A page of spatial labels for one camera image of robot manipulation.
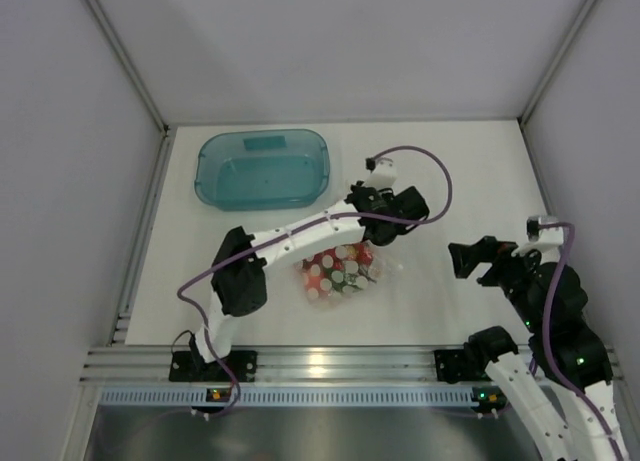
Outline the fake food pieces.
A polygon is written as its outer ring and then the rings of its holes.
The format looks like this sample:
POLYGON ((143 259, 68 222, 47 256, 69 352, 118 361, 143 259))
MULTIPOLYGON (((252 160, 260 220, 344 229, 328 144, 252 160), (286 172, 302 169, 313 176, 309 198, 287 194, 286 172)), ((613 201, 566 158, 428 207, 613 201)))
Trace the fake food pieces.
POLYGON ((310 302, 349 298, 375 286, 381 266, 369 242, 343 244, 295 265, 310 302))

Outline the clear zip top bag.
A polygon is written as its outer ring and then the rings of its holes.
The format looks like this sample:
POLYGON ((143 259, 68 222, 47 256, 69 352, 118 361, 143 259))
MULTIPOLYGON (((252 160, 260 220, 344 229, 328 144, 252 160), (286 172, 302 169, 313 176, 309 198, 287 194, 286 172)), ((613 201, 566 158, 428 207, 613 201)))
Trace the clear zip top bag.
POLYGON ((315 309, 333 309, 378 291, 403 265, 370 241, 342 244, 293 265, 306 301, 315 309))

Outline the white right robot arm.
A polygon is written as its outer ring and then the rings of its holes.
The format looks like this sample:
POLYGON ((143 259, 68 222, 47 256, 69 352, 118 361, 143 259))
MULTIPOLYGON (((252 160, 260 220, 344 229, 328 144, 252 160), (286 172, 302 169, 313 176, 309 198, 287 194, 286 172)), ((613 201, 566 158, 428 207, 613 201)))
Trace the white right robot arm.
POLYGON ((449 244, 455 277, 488 264, 478 284, 499 288, 530 333, 530 364, 501 326, 469 336, 466 363, 499 387, 543 459, 626 460, 608 351, 583 318, 588 296, 567 261, 574 239, 574 226, 557 222, 522 246, 493 236, 449 244))

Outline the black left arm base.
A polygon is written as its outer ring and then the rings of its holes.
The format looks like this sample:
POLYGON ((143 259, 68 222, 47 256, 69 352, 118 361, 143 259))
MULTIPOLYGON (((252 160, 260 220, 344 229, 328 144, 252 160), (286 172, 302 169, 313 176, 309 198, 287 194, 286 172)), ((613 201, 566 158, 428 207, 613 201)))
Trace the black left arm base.
MULTIPOLYGON (((253 382, 257 370, 257 352, 251 350, 232 351, 223 363, 240 382, 253 382)), ((216 361, 205 363, 198 353, 190 350, 172 354, 168 379, 170 382, 230 382, 231 376, 216 361)))

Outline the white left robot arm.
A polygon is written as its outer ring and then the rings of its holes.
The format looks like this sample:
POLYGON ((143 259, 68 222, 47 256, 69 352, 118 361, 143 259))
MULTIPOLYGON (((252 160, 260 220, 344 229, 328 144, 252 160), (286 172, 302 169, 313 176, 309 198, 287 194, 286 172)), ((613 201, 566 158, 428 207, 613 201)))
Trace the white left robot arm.
POLYGON ((187 282, 210 282, 209 311, 199 310, 202 325, 190 342, 191 367, 204 380, 219 378, 226 367, 236 320, 267 302, 267 278, 317 253, 340 245, 369 242, 387 246, 427 220, 429 208, 416 187, 398 194, 390 188, 354 185, 347 197, 324 211, 269 231, 230 230, 209 270, 187 282))

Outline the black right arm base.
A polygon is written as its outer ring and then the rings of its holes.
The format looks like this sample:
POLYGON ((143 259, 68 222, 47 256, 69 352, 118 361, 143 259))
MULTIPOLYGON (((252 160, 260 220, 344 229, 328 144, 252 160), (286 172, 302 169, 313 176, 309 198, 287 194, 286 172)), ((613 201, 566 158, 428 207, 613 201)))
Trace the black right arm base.
POLYGON ((448 384, 488 381, 479 361, 464 349, 439 349, 433 352, 437 379, 448 384))

